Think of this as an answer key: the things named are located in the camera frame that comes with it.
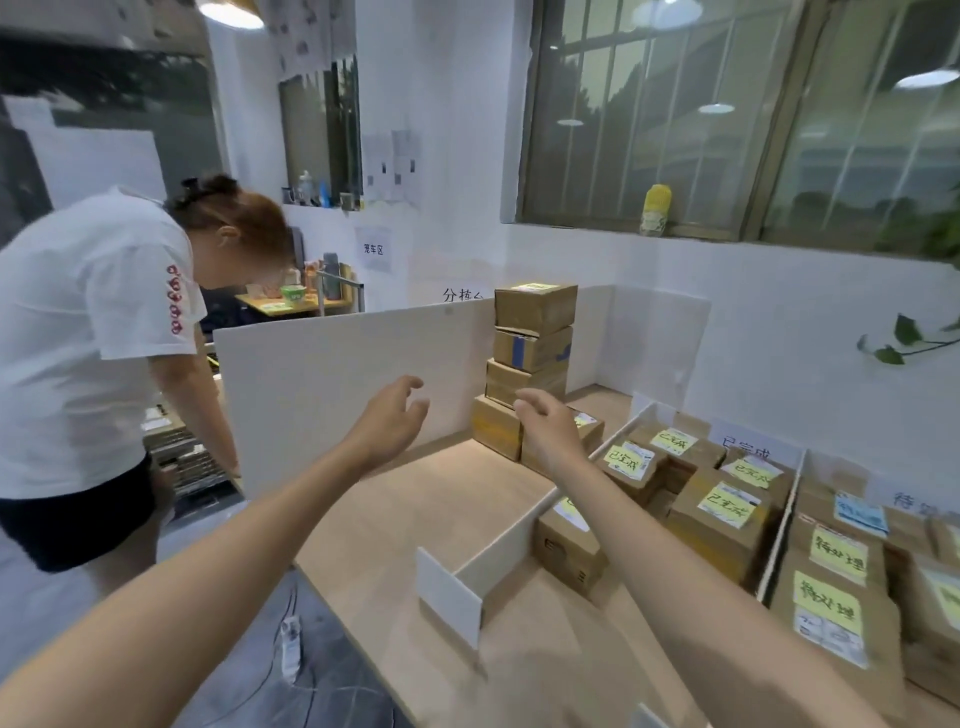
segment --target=paper sign reading 已完成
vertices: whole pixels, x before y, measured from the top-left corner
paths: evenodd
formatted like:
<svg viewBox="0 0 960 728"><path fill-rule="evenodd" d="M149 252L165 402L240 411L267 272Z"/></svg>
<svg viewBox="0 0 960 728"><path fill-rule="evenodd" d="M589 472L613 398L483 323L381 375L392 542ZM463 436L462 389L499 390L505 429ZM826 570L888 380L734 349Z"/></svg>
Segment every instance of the paper sign reading 已完成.
<svg viewBox="0 0 960 728"><path fill-rule="evenodd" d="M763 488L764 490L770 487L771 480L778 475L783 475L782 470L775 468L770 463L755 455L741 457L739 460L728 463L720 470L734 477L738 477L745 483L755 485L757 488Z"/></svg>
<svg viewBox="0 0 960 728"><path fill-rule="evenodd" d="M867 547L855 539L819 525L813 529L810 559L860 586L867 583L867 555Z"/></svg>
<svg viewBox="0 0 960 728"><path fill-rule="evenodd" d="M733 488L727 483L718 483L707 493L707 497L700 501L697 508L707 511L734 528L742 528L759 505L758 497Z"/></svg>
<svg viewBox="0 0 960 728"><path fill-rule="evenodd" d="M807 576L802 571L794 571L793 602L863 637L863 614L860 601L855 596Z"/></svg>
<svg viewBox="0 0 960 728"><path fill-rule="evenodd" d="M614 445L607 450L603 459L618 473L623 473L633 480L641 480L653 457L654 453L650 450L626 442L622 445Z"/></svg>
<svg viewBox="0 0 960 728"><path fill-rule="evenodd" d="M697 438L693 435L688 435L685 432L680 432L678 429L668 427L658 432L654 439L650 441L650 444L656 445L660 449L665 449L671 454L683 455L695 442L697 442Z"/></svg>

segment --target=hand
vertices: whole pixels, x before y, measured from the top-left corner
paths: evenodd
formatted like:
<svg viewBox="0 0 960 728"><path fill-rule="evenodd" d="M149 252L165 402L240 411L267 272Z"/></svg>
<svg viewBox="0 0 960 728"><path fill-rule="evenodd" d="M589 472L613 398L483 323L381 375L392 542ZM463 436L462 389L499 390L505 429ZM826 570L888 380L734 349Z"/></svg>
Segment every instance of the hand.
<svg viewBox="0 0 960 728"><path fill-rule="evenodd" d="M537 459L554 479L561 470L587 460L569 407L541 389L520 389L516 395L519 399L514 409L523 423L523 446L533 446Z"/></svg>
<svg viewBox="0 0 960 728"><path fill-rule="evenodd" d="M420 434L430 400L414 400L408 408L407 399L412 390L422 386L423 380L418 376L405 375L367 402L367 408L343 441L360 458L364 470L386 465Z"/></svg>

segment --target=paper sign reading 待处理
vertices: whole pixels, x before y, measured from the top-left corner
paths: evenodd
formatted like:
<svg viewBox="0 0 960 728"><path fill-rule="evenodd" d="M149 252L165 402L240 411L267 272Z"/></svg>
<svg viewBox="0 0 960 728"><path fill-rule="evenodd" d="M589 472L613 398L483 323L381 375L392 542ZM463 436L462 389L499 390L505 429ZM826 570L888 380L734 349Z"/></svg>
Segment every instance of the paper sign reading 待处理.
<svg viewBox="0 0 960 728"><path fill-rule="evenodd" d="M867 547L855 539L819 525L813 529L810 559L860 586L867 584L867 555Z"/></svg>
<svg viewBox="0 0 960 728"><path fill-rule="evenodd" d="M860 601L855 596L807 576L802 571L794 571L793 602L863 637L863 613L860 611Z"/></svg>
<svg viewBox="0 0 960 728"><path fill-rule="evenodd" d="M573 525L575 525L581 531L590 530L587 522L584 521L584 517L580 515L580 511L577 510L577 506L573 504L573 501L571 501L570 498L561 498L560 502L557 503L553 509L565 519L573 523Z"/></svg>
<svg viewBox="0 0 960 728"><path fill-rule="evenodd" d="M587 425L595 423L596 420L586 412L577 412L577 414L573 416L573 422L577 424L577 427L586 427Z"/></svg>
<svg viewBox="0 0 960 728"><path fill-rule="evenodd" d="M960 630L960 579L927 569L923 573L937 595L944 617L953 629Z"/></svg>
<svg viewBox="0 0 960 728"><path fill-rule="evenodd" d="M515 285L515 291L549 291L551 288L556 288L556 285L551 285L550 283L521 283L520 285Z"/></svg>
<svg viewBox="0 0 960 728"><path fill-rule="evenodd" d="M765 460L756 457L756 455L741 457L739 460L728 463L720 470L764 490L770 487L771 480L778 475L783 475L782 470L775 468Z"/></svg>
<svg viewBox="0 0 960 728"><path fill-rule="evenodd" d="M618 473L623 473L632 480L642 480L653 456L654 453L650 450L626 442L607 450L603 459Z"/></svg>
<svg viewBox="0 0 960 728"><path fill-rule="evenodd" d="M683 455L695 442L697 442L697 438L693 435L668 427L658 432L654 439L650 441L650 444L665 449L673 455Z"/></svg>
<svg viewBox="0 0 960 728"><path fill-rule="evenodd" d="M861 497L843 491L833 499L833 517L881 539L890 533L887 516L881 506L872 505Z"/></svg>
<svg viewBox="0 0 960 728"><path fill-rule="evenodd" d="M742 528L759 505L758 497L744 493L727 483L718 483L707 493L707 497L700 501L697 508L707 511L734 528Z"/></svg>

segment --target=wooden table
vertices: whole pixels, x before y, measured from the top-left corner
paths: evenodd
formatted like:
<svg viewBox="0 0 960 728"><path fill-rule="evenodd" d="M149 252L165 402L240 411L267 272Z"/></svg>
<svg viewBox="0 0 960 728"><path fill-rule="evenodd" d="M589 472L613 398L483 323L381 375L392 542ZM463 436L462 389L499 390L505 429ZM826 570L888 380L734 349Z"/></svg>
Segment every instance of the wooden table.
<svg viewBox="0 0 960 728"><path fill-rule="evenodd" d="M237 294L236 299L240 303L244 303L258 313L262 313L264 316L269 316L270 318L320 310L320 303L318 302L316 294L304 296L302 301L296 303L289 303L284 299L254 298L246 293ZM324 299L324 311L331 308L349 308L352 305L353 301L346 299L340 301Z"/></svg>

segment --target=forearm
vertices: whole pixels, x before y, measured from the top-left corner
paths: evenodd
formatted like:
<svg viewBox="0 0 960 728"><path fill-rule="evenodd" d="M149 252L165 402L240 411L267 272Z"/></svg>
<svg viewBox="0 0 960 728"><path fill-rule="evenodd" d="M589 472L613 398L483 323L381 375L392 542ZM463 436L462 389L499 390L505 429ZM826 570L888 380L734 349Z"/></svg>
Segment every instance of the forearm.
<svg viewBox="0 0 960 728"><path fill-rule="evenodd" d="M0 688L0 728L169 726L363 471L338 446L134 579Z"/></svg>
<svg viewBox="0 0 960 728"><path fill-rule="evenodd" d="M223 407L217 399L217 385L198 354L191 371L180 376L158 378L163 396L190 430L228 473L237 471L237 453Z"/></svg>
<svg viewBox="0 0 960 728"><path fill-rule="evenodd" d="M589 462L563 468L559 482L715 728L884 728L824 657Z"/></svg>

